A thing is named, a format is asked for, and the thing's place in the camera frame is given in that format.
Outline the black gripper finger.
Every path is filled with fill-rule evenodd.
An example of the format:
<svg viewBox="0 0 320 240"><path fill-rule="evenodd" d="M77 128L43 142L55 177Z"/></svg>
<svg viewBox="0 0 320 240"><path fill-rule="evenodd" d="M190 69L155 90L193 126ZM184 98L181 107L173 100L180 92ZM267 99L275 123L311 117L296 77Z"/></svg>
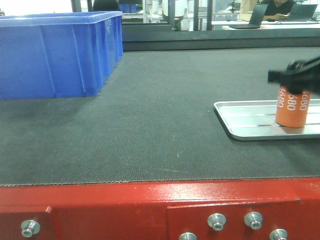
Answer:
<svg viewBox="0 0 320 240"><path fill-rule="evenodd" d="M320 94L320 57L308 60L295 60L285 70L269 70L268 84L279 84L291 94L304 91Z"/></svg>

